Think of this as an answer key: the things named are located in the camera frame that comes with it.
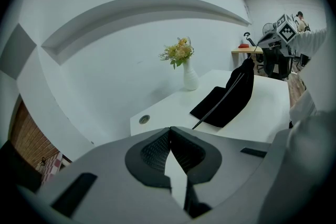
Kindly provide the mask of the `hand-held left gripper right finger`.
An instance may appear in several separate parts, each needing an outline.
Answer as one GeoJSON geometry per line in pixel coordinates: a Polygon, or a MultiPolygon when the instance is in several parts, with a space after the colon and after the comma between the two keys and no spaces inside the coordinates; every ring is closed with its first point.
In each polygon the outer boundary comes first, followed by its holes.
{"type": "Polygon", "coordinates": [[[171,150],[187,175],[190,222],[261,223],[288,133],[281,131],[272,143],[264,143],[172,127],[171,150]]]}

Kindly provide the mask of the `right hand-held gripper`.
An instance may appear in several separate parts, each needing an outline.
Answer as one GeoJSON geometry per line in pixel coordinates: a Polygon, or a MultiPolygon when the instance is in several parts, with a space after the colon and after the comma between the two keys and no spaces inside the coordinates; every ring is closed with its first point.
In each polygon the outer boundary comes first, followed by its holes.
{"type": "Polygon", "coordinates": [[[298,35],[293,19],[282,14],[275,23],[266,23],[262,29],[263,36],[258,42],[262,49],[278,49],[285,57],[291,57],[290,43],[298,35]]]}

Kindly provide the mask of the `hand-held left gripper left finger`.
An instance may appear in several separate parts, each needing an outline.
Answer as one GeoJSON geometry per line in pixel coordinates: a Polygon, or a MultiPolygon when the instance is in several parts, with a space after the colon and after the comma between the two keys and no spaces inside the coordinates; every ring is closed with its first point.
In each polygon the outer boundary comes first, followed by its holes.
{"type": "Polygon", "coordinates": [[[141,149],[168,137],[163,128],[98,146],[34,193],[18,188],[46,223],[185,223],[170,179],[141,157],[141,149]]]}

